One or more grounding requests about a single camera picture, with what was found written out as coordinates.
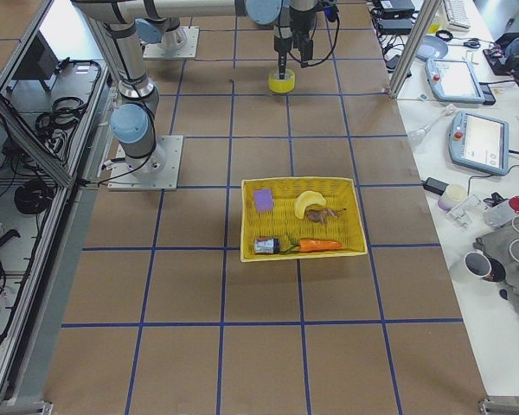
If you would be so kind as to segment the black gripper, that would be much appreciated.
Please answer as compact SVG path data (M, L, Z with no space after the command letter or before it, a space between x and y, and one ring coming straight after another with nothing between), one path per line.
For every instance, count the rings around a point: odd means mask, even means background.
M278 79L284 80L287 53L293 48L299 50L300 66L308 67L313 57L314 42L311 29L293 30L290 26L273 24L273 49L278 53Z

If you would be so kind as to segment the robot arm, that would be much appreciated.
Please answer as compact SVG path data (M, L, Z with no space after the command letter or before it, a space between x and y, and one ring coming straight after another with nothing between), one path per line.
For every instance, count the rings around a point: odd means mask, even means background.
M125 152L131 173L156 173L163 167L154 121L158 91L146 72L136 25L107 24L106 33L112 44L121 98L112 113L112 132Z
M274 49L278 69L274 79L290 77L286 57L297 48L304 61L312 59L313 40L310 31L319 1L75 1L86 17L103 25L111 38L108 47L115 67L126 85L146 83L148 76L136 35L135 21L163 21L176 17L248 16L258 24L274 24Z

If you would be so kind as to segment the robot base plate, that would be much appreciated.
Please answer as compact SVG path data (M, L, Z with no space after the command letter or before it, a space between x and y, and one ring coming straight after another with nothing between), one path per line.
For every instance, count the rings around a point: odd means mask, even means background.
M182 135L158 136L156 149L144 167L130 171L130 167L139 166L130 158L129 163L115 163L114 178L107 182L107 187L112 191L176 190L182 153Z
M180 26L163 34L159 43L144 47L144 59L148 61L173 61L194 59L197 52L200 28Z

